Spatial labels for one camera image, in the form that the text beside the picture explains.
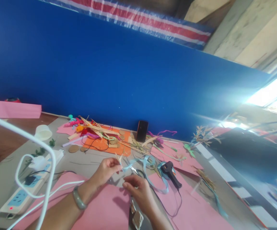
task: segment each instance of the white power strip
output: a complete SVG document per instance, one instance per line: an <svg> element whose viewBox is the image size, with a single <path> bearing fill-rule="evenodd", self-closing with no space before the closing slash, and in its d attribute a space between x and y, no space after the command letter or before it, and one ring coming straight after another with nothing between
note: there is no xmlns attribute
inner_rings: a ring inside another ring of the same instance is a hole
<svg viewBox="0 0 277 230"><path fill-rule="evenodd" d="M56 165L60 162L62 157L64 156L63 150L53 150L55 157L56 157ZM45 159L47 160L46 167L43 170L49 171L51 170L51 156L48 154ZM36 178L30 185L25 185L27 190L29 190L32 194L37 194L38 191L41 189L43 184L47 181L49 177L49 173L47 172L40 172L38 174L33 175ZM14 217L16 214L23 214L30 203L32 202L33 198L28 196L27 193L22 189L18 188L14 194L8 199L8 201L0 208L0 212L13 214L10 215Z"/></svg>

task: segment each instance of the hot glue gun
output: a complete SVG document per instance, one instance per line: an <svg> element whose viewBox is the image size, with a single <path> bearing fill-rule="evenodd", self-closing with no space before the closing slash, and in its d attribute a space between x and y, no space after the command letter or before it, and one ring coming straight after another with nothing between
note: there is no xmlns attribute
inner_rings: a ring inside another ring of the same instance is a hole
<svg viewBox="0 0 277 230"><path fill-rule="evenodd" d="M179 191L179 188L182 187L182 184L177 180L175 175L173 174L173 163L171 161L165 163L161 166L162 172L168 176L168 178L173 182L176 189Z"/></svg>

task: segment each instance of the plastic cup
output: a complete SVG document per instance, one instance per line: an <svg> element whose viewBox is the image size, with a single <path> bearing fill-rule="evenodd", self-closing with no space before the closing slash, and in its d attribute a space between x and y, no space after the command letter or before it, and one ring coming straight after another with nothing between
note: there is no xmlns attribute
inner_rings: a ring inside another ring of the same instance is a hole
<svg viewBox="0 0 277 230"><path fill-rule="evenodd" d="M40 141L45 141L52 137L52 132L47 125L40 125L36 127L34 136Z"/></svg>

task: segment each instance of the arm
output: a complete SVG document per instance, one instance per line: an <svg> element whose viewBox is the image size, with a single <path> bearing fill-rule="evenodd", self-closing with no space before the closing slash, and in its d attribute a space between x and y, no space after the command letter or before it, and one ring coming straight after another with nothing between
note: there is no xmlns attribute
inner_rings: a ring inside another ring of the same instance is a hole
<svg viewBox="0 0 277 230"><path fill-rule="evenodd" d="M153 230L173 230L166 216L158 208L148 181L138 175L127 176L124 180L123 187L132 194L141 211L149 218Z"/></svg>
<svg viewBox="0 0 277 230"><path fill-rule="evenodd" d="M119 173L121 169L122 166L116 158L103 159L94 175L79 186L78 193L82 201L87 205L92 200L97 190L104 185L114 173ZM41 229L71 229L81 212L82 210L77 207L72 193L69 193L47 211ZM27 230L35 229L37 222L38 219L35 220Z"/></svg>

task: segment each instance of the blue panel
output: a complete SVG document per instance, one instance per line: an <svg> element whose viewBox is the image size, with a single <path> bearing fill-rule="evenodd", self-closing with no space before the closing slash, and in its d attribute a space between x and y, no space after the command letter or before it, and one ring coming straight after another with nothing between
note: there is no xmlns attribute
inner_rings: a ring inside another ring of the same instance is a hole
<svg viewBox="0 0 277 230"><path fill-rule="evenodd" d="M32 188L34 187L37 182L41 179L41 176L37 176L37 175L34 175L36 178L34 179L34 181L30 184L30 185L24 185L24 187L28 187L28 188Z"/></svg>
<svg viewBox="0 0 277 230"><path fill-rule="evenodd" d="M27 194L23 190L19 190L14 198L8 203L9 206L20 206L24 199L27 197Z"/></svg>
<svg viewBox="0 0 277 230"><path fill-rule="evenodd" d="M268 74L37 0L0 0L0 100L190 140Z"/></svg>

